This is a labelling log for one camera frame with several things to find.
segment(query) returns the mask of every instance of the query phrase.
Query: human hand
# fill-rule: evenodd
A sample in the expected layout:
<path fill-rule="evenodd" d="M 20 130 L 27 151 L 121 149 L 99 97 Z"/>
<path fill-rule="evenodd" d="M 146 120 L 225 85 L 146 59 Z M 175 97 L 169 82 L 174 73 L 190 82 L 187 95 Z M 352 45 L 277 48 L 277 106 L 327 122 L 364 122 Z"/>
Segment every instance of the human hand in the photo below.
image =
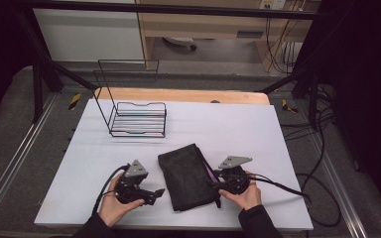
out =
<path fill-rule="evenodd" d="M 250 180 L 247 189 L 243 193 L 238 195 L 235 195 L 223 189 L 220 189 L 218 192 L 225 198 L 233 201 L 241 209 L 248 210 L 254 206 L 262 204 L 261 189 L 259 189 L 258 186 L 256 186 L 255 180 Z"/>
<path fill-rule="evenodd" d="M 144 204 L 145 202 L 144 199 L 138 199 L 127 204 L 123 204 L 116 198 L 116 194 L 113 190 L 115 189 L 115 186 L 121 176 L 122 174 L 119 174 L 111 180 L 108 189 L 110 192 L 107 192 L 103 196 L 100 211 L 98 212 L 101 219 L 108 227 L 114 226 L 126 213 Z"/>

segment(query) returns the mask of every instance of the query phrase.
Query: table surface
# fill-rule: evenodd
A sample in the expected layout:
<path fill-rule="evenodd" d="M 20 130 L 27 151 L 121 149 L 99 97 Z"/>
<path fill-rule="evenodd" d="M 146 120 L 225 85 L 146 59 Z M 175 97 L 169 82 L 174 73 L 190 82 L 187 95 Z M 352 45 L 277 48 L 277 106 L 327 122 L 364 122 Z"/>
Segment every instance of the table surface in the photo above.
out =
<path fill-rule="evenodd" d="M 186 95 L 181 90 L 164 89 L 115 89 L 111 92 L 118 98 L 120 94 L 115 92 L 122 90 L 135 91 L 132 97 L 147 96 L 150 100 L 157 97 L 151 95 L 160 96 L 163 92 L 167 96 L 168 91 Z M 192 92 L 208 95 L 212 91 L 189 91 L 189 95 Z M 222 91 L 207 100 L 214 98 L 221 101 L 223 98 L 219 95 L 226 97 L 228 93 L 238 94 Z M 102 95 L 100 94 L 98 103 L 104 114 L 107 114 L 113 102 L 101 99 L 104 97 Z M 261 93 L 246 95 L 249 98 L 251 95 L 267 98 Z M 128 96 L 124 98 L 128 101 L 136 99 Z M 260 104 L 164 102 L 168 111 L 166 138 L 131 139 L 111 137 L 96 100 L 90 99 L 35 223 L 48 227 L 82 225 L 91 214 L 95 199 L 108 177 L 115 169 L 134 160 L 140 161 L 149 171 L 141 188 L 166 188 L 157 161 L 158 155 L 192 143 L 196 143 L 214 169 L 227 156 L 251 157 L 253 161 L 244 164 L 244 170 L 300 190 L 275 109 L 268 105 L 268 100 L 259 101 Z M 263 203 L 278 229 L 313 229 L 301 197 L 270 184 L 258 182 L 258 186 L 263 191 Z M 219 209 L 212 203 L 184 212 L 174 212 L 166 190 L 153 206 L 145 205 L 129 212 L 117 226 L 135 229 L 240 229 L 237 218 L 239 209 L 225 198 L 221 201 L 222 207 Z"/>

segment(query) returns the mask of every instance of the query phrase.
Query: wire rack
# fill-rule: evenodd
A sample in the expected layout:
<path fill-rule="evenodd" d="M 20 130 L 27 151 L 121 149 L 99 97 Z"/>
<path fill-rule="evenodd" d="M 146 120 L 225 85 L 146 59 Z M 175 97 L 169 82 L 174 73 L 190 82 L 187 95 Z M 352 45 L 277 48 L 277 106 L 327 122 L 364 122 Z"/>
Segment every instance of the wire rack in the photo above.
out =
<path fill-rule="evenodd" d="M 110 68 L 105 68 L 105 64 L 110 62 Z M 94 98 L 98 108 L 107 125 L 109 133 L 113 137 L 166 137 L 166 117 L 167 108 L 164 102 L 134 103 L 119 101 L 113 98 L 107 78 L 119 78 L 122 81 L 124 70 L 121 68 L 113 69 L 116 60 L 100 60 L 98 62 L 100 70 L 96 70 L 94 75 L 97 79 L 100 89 L 94 91 Z M 112 105 L 107 107 L 101 104 L 99 98 L 101 89 L 106 88 Z"/>

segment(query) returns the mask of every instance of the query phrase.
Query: floor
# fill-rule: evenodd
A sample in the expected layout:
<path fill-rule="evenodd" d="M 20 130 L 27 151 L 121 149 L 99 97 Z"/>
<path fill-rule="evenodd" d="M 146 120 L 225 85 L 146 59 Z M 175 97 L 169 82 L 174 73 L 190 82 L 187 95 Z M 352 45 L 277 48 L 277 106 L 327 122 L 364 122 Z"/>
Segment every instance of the floor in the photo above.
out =
<path fill-rule="evenodd" d="M 154 51 L 154 59 L 160 60 L 157 80 L 137 82 L 133 76 L 128 75 L 132 79 L 121 82 L 122 85 L 254 91 L 283 76 L 270 77 L 261 70 L 262 63 L 259 56 L 254 54 L 254 44 L 250 42 L 195 42 L 197 49 L 193 52 L 158 39 Z M 78 74 L 95 80 L 94 75 L 86 72 L 86 69 L 79 70 Z M 269 95 L 271 103 L 276 106 L 281 124 L 306 122 L 307 101 L 294 100 L 290 93 L 292 86 L 290 83 Z M 46 196 L 64 157 L 64 150 L 74 133 L 86 103 L 85 99 L 91 95 L 74 83 L 66 82 L 62 93 L 48 94 L 48 103 L 53 103 L 53 107 L 48 114 L 45 113 L 47 120 L 38 126 L 32 124 L 34 104 L 31 88 L 31 71 L 20 71 L 14 77 L 14 82 L 0 107 L 0 179 L 3 175 L 10 175 L 8 186 L 0 186 L 0 237 L 50 237 L 68 235 L 76 230 L 39 227 L 34 224 L 34 219 L 40 208 L 40 201 Z M 326 85 L 323 86 L 323 90 L 332 91 Z M 75 109 L 67 110 L 73 96 L 79 92 L 82 93 L 81 99 Z M 288 103 L 287 108 L 283 107 L 283 99 Z M 325 102 L 318 104 L 321 109 L 326 106 Z M 37 129 L 40 133 L 30 138 L 28 150 L 20 152 L 19 146 L 26 143 L 25 135 L 30 135 L 31 129 Z M 321 139 L 318 133 L 310 135 L 310 132 L 309 127 L 304 127 L 302 131 L 283 127 L 283 135 L 287 139 L 296 173 L 308 173 L 318 160 Z M 323 139 L 325 159 L 315 176 L 324 182 L 325 187 L 339 200 L 348 200 L 348 203 L 341 204 L 340 209 L 345 213 L 337 225 L 326 227 L 314 222 L 315 229 L 310 232 L 310 237 L 381 237 L 381 196 L 378 190 L 368 174 L 354 169 L 337 124 L 327 125 Z M 14 155 L 20 156 L 19 163 L 13 160 Z M 343 193 L 334 189 L 335 184 L 339 182 L 342 184 L 342 191 L 345 191 Z M 312 194 L 314 208 L 311 215 L 315 220 L 323 223 L 334 222 L 338 217 L 337 208 L 322 186 L 310 182 L 306 191 Z M 285 235 L 306 236 L 305 233 Z"/>

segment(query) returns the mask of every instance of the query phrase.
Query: black pole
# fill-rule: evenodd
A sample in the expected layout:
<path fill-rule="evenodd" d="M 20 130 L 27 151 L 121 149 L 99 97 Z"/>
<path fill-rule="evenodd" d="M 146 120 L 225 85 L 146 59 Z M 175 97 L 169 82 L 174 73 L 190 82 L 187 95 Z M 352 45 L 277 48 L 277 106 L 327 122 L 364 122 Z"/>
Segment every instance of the black pole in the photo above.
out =
<path fill-rule="evenodd" d="M 268 94 L 286 85 L 287 83 L 291 81 L 297 81 L 300 78 L 300 76 L 303 75 L 304 73 L 305 73 L 305 70 L 303 68 L 299 68 L 298 70 L 294 71 L 292 74 L 284 77 L 283 79 L 265 87 L 264 89 L 257 90 L 255 92 L 262 92 L 262 93 Z"/>
<path fill-rule="evenodd" d="M 42 72 L 38 63 L 33 65 L 33 83 L 34 83 L 34 118 L 36 123 L 43 113 L 43 89 L 42 89 Z"/>
<path fill-rule="evenodd" d="M 48 84 L 49 90 L 60 91 L 63 88 L 63 84 L 61 83 L 55 71 L 49 67 L 48 62 L 46 61 L 48 53 L 45 51 L 41 42 L 33 31 L 33 28 L 25 15 L 24 9 L 13 6 L 12 13 L 14 14 L 15 19 L 18 23 L 18 25 L 15 24 L 14 26 L 19 27 L 20 30 L 22 30 L 21 32 L 24 33 L 26 41 L 28 41 L 28 43 L 32 46 L 35 57 L 41 68 L 41 75 Z"/>
<path fill-rule="evenodd" d="M 315 131 L 318 130 L 317 125 L 317 105 L 318 105 L 318 74 L 314 72 L 311 81 L 311 98 L 309 101 L 309 122 Z"/>
<path fill-rule="evenodd" d="M 76 75 L 75 73 L 71 72 L 67 68 L 60 65 L 58 62 L 53 61 L 52 59 L 48 58 L 48 63 L 58 72 L 64 74 L 65 76 L 69 77 L 70 79 L 74 80 L 75 82 L 79 83 L 80 85 L 84 86 L 87 89 L 95 90 L 99 88 L 99 86 L 92 84 L 91 82 L 83 79 L 82 77 Z"/>

